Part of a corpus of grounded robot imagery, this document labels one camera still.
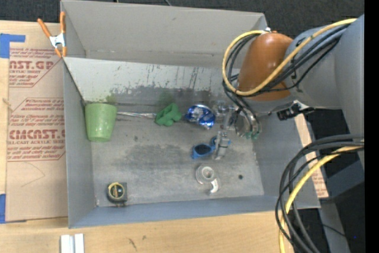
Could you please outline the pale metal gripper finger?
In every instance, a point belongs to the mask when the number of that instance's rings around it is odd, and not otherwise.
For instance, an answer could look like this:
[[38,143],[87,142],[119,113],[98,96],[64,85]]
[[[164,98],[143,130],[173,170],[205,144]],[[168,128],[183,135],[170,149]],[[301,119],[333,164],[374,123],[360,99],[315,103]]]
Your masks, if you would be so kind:
[[220,160],[226,156],[226,152],[230,145],[230,139],[227,135],[227,132],[219,131],[213,139],[215,147],[215,160]]
[[221,129],[229,129],[235,122],[236,107],[227,104],[225,101],[218,101],[216,103],[216,122],[220,125]]

